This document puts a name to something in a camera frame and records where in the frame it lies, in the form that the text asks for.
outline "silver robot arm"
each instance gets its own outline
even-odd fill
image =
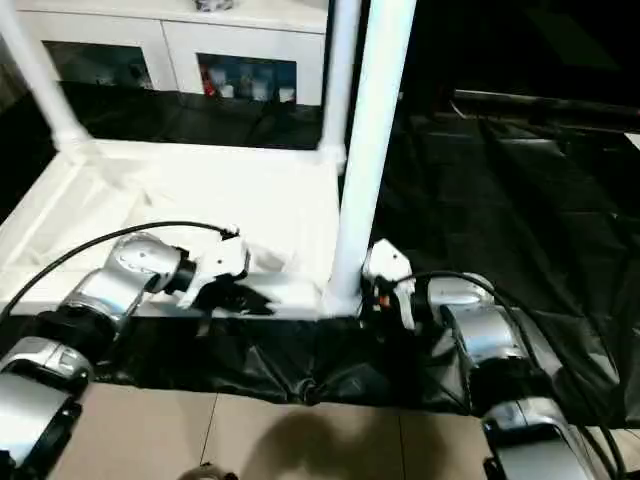
[[[209,282],[246,275],[249,254],[239,237],[222,241],[220,252]],[[80,417],[79,400],[95,365],[145,294],[186,292],[197,269],[185,250],[134,233],[55,311],[36,316],[28,336],[0,359],[0,480],[46,477]]]
[[[426,300],[433,320],[453,332],[469,400],[493,453],[484,465],[490,480],[602,478],[553,400],[547,374],[529,358],[516,326],[490,294],[447,277],[432,279],[426,295],[418,296],[415,280],[396,282],[408,278],[411,266],[386,240],[373,246],[363,273],[374,311],[395,305],[404,328],[419,334],[415,311]]]

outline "black mat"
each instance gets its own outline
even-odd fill
[[[87,86],[67,93],[102,138],[314,148],[320,134],[318,109]],[[0,131],[3,152],[20,157],[17,177],[0,187],[6,216],[52,148],[30,99],[0,117]],[[621,135],[398,115],[374,237],[394,242],[415,270],[472,271],[511,289],[541,312],[609,423],[638,427],[639,174],[640,152]],[[0,350],[20,321],[0,326]],[[353,319],[217,321],[205,337],[196,330],[187,320],[137,319],[99,379],[466,413],[447,332],[411,338]],[[592,422],[565,371],[551,357],[545,364],[571,419]]]

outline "white pole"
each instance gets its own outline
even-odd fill
[[[335,159],[340,173],[344,170],[347,156],[344,137],[361,5],[362,0],[336,0],[333,12],[331,56],[319,149]]]
[[[416,0],[372,0],[340,229],[325,308],[354,313],[376,211]]]
[[[20,23],[12,0],[0,0],[0,34],[51,127],[56,148],[60,151],[65,143],[87,140],[89,135],[58,85],[49,77],[32,38]]]

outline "white platform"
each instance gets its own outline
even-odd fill
[[[72,247],[159,220],[236,225],[250,246],[252,272],[283,272],[321,294],[338,228],[334,162],[322,161],[316,151],[110,140],[95,145],[100,155],[81,165],[58,154],[0,227],[0,302]],[[185,227],[154,234],[192,257],[218,241],[214,232]],[[16,312],[57,304],[103,264],[111,245],[70,260],[27,294]]]
[[[194,0],[17,0],[21,11],[79,13],[325,34],[329,0],[237,0],[198,12]]]

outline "glass cabinet door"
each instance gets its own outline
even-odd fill
[[[296,101],[296,62],[207,53],[196,56],[205,95],[259,102]]]
[[[42,42],[60,80],[153,89],[140,47],[76,42]]]
[[[20,12],[56,80],[177,90],[159,20]]]

